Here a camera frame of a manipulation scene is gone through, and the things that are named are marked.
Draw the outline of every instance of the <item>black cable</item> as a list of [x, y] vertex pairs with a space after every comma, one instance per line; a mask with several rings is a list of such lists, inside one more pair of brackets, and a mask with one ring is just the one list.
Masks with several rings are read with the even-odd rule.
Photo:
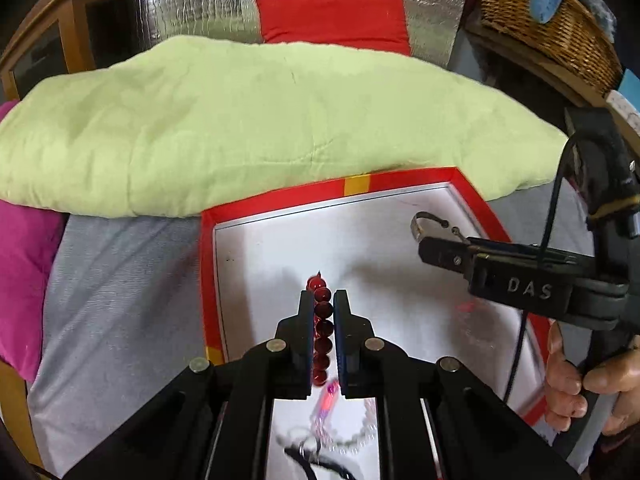
[[49, 480], [60, 480], [60, 478], [55, 476], [53, 473], [50, 473], [46, 469], [41, 468], [39, 465], [35, 465], [35, 464], [31, 464], [30, 463], [30, 466], [33, 467], [33, 470], [36, 473], [38, 473], [39, 475], [42, 475], [42, 476], [46, 476], [47, 478], [49, 478]]
[[300, 450], [297, 447], [286, 447], [284, 453], [291, 457], [296, 463], [303, 469], [306, 474], [307, 480], [318, 480], [316, 473], [311, 469], [311, 464], [300, 455]]
[[340, 464], [338, 464], [337, 462], [334, 462], [333, 460], [327, 460], [319, 456], [319, 457], [316, 457], [314, 460], [310, 460], [309, 462], [311, 462], [314, 465], [319, 465], [320, 467], [324, 467], [329, 471], [333, 471], [340, 478], [343, 478], [344, 480], [356, 480], [356, 477], [347, 468], [345, 468], [344, 466], [341, 466]]
[[[542, 234], [542, 241], [540, 242], [540, 247], [538, 248], [538, 264], [542, 264], [545, 258], [546, 248], [549, 245], [549, 240], [551, 239], [551, 231], [554, 226], [554, 220], [556, 219], [556, 208], [558, 208], [558, 198], [560, 196], [560, 187], [562, 186], [562, 178], [564, 174], [564, 167], [566, 166], [569, 156], [571, 155], [571, 150], [575, 146], [575, 143], [580, 140], [580, 138], [587, 138], [589, 140], [601, 140], [599, 137], [592, 137], [590, 134], [578, 134], [577, 132], [573, 134], [567, 140], [564, 148], [562, 149], [562, 155], [560, 155], [560, 161], [558, 162], [558, 170], [556, 171], [556, 177], [554, 178], [554, 187], [551, 192], [551, 200], [549, 201], [549, 211], [546, 214], [545, 221], [545, 230]], [[520, 357], [522, 355], [522, 347], [524, 345], [524, 336], [527, 333], [527, 319], [529, 314], [523, 310], [520, 316], [520, 329], [518, 330], [518, 339], [516, 341], [516, 351], [513, 355], [513, 361], [511, 362], [511, 371], [509, 372], [509, 379], [507, 380], [507, 388], [504, 391], [504, 397], [502, 400], [506, 404], [509, 401], [509, 397], [511, 397], [511, 391], [513, 390], [513, 383], [516, 380], [516, 374], [518, 373], [518, 366], [520, 365]]]
[[523, 310], [520, 314], [520, 330], [518, 330], [518, 340], [516, 342], [516, 352], [513, 355], [513, 361], [511, 362], [511, 371], [509, 372], [509, 380], [507, 381], [507, 389], [504, 391], [504, 397], [502, 400], [506, 404], [511, 397], [511, 390], [513, 390], [513, 383], [516, 380], [516, 374], [518, 373], [518, 365], [520, 364], [520, 356], [522, 355], [522, 347], [524, 345], [524, 335], [527, 333], [527, 318], [529, 314], [526, 310]]

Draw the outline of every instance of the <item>wooden cabinet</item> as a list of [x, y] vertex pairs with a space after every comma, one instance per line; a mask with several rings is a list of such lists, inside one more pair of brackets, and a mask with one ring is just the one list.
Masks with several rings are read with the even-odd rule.
[[126, 0], [39, 0], [0, 57], [3, 100], [41, 80], [105, 68], [132, 56]]

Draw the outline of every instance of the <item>wicker basket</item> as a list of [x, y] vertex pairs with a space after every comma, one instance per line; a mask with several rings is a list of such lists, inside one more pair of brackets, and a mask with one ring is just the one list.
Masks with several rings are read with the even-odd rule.
[[622, 67], [611, 42], [578, 0], [563, 0], [542, 25], [529, 15], [529, 0], [482, 0], [482, 24], [549, 56], [600, 94], [617, 88]]

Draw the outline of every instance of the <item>red bead string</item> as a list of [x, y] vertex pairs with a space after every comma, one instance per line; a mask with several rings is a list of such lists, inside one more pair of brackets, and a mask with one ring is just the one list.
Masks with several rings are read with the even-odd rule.
[[334, 308], [329, 303], [331, 291], [318, 272], [306, 282], [306, 290], [314, 294], [314, 386], [326, 383], [326, 371], [331, 364], [328, 353], [333, 349], [329, 336], [334, 333], [334, 324], [329, 321], [334, 314]]

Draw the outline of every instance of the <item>wooden furniture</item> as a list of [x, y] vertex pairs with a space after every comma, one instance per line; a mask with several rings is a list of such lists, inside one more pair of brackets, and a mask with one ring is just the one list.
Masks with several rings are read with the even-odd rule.
[[27, 386], [18, 373], [0, 361], [0, 412], [4, 424], [28, 462], [42, 467], [27, 407]]
[[596, 89], [578, 76], [561, 67], [547, 56], [513, 38], [484, 27], [478, 12], [473, 12], [464, 24], [469, 41], [482, 48], [523, 67], [539, 77], [565, 96], [575, 106], [595, 106], [608, 108], [618, 129], [636, 157], [640, 157], [640, 137], [635, 130], [617, 113]]
[[0, 57], [6, 99], [42, 79], [104, 68], [131, 56], [126, 0], [39, 0]]

